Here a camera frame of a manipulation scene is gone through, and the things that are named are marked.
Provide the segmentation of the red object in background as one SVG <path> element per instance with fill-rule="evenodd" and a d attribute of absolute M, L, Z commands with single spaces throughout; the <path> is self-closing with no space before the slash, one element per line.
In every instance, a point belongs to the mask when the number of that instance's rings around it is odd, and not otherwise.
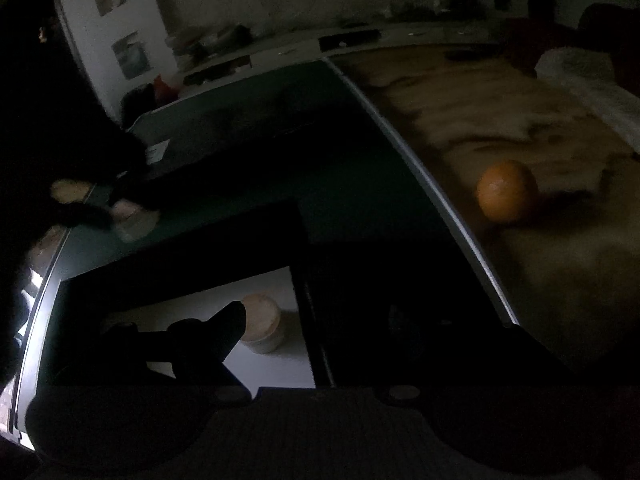
<path fill-rule="evenodd" d="M 153 80 L 154 96 L 157 101 L 171 100 L 175 96 L 175 89 L 163 81 L 163 77 L 157 75 Z"/>

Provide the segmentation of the dark green desk mat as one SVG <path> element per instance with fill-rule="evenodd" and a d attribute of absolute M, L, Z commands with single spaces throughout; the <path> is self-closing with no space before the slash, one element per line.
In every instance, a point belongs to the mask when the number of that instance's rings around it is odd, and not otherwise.
<path fill-rule="evenodd" d="M 506 405 L 503 330 L 485 289 L 437 208 L 382 130 L 328 70 L 216 95 L 198 126 L 181 125 L 157 168 L 129 134 L 99 136 L 82 110 L 43 127 L 41 107 L 12 106 L 20 130 L 3 150 L 1 329 L 24 310 L 26 257 L 55 224 L 108 231 L 108 211 L 61 204 L 55 179 L 93 170 L 115 194 L 160 210 L 182 235 L 134 260 L 131 274 L 92 285 L 63 311 L 46 353 L 54 370 L 29 404 L 38 453 L 112 452 L 127 434 L 189 427 L 228 440 L 242 420 L 306 446 L 339 436 L 396 439 L 411 424 L 433 436 L 493 445 L 518 413 Z M 221 362 L 186 342 L 190 379 L 151 372 L 112 312 L 160 292 L 286 263 L 310 288 L 318 390 L 244 392 Z"/>

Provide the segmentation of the wooden lidded round jar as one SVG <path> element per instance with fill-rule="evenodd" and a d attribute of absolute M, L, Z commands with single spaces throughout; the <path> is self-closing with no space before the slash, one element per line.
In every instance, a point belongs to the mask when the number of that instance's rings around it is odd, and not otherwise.
<path fill-rule="evenodd" d="M 284 341 L 282 310 L 278 304 L 263 294 L 245 296 L 242 304 L 246 312 L 242 344 L 257 354 L 276 350 Z"/>

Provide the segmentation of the black organizer tray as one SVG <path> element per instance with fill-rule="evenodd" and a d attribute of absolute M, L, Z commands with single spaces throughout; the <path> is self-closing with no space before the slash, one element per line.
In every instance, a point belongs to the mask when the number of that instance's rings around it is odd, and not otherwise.
<path fill-rule="evenodd" d="M 502 453 L 521 410 L 513 325 L 381 131 L 180 136 L 150 166 L 138 139 L 67 167 L 160 222 L 126 257 L 66 278 L 25 425 L 67 468 L 302 471 Z M 145 330 L 130 314 L 288 268 L 316 376 L 253 396 L 224 364 L 240 300 Z"/>

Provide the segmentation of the white paper sheet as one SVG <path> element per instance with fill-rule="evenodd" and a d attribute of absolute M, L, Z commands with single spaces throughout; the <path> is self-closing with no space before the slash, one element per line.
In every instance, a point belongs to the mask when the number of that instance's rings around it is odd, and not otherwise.
<path fill-rule="evenodd" d="M 147 306 L 138 304 L 124 314 L 124 320 L 137 325 L 142 332 L 159 332 L 183 318 L 206 321 L 229 302 L 250 294 L 264 294 L 282 309 L 284 341 L 267 354 L 255 353 L 239 342 L 224 360 L 224 365 L 251 393 L 262 387 L 312 388 L 314 375 L 299 325 L 297 301 L 288 268 L 177 299 Z"/>

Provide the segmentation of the white label sticker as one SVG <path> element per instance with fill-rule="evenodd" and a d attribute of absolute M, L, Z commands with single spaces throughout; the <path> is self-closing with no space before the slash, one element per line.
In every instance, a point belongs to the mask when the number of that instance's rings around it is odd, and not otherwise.
<path fill-rule="evenodd" d="M 146 149 L 146 163 L 148 165 L 154 165 L 160 162 L 164 158 L 164 155 L 168 149 L 169 143 L 170 143 L 170 140 L 167 139 L 165 141 L 150 145 Z"/>

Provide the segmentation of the orange fruit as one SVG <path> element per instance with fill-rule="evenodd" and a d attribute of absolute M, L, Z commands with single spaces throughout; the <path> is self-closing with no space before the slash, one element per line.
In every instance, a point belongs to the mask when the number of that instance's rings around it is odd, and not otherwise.
<path fill-rule="evenodd" d="M 515 160 L 496 162 L 482 174 L 476 187 L 477 203 L 493 222 L 521 219 L 538 196 L 538 184 L 530 169 Z"/>

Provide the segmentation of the bubble wrap package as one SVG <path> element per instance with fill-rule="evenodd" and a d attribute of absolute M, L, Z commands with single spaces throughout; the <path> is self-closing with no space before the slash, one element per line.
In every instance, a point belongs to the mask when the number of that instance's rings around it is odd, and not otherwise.
<path fill-rule="evenodd" d="M 552 49 L 541 55 L 535 70 L 538 79 L 570 92 L 639 153 L 639 98 L 616 84 L 605 53 Z"/>

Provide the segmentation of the picture on white wall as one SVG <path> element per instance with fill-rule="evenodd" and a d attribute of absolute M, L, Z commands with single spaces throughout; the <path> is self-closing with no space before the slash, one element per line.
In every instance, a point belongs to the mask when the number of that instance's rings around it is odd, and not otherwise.
<path fill-rule="evenodd" d="M 131 80 L 151 69 L 144 42 L 137 32 L 133 32 L 114 42 L 112 50 L 122 74 Z"/>

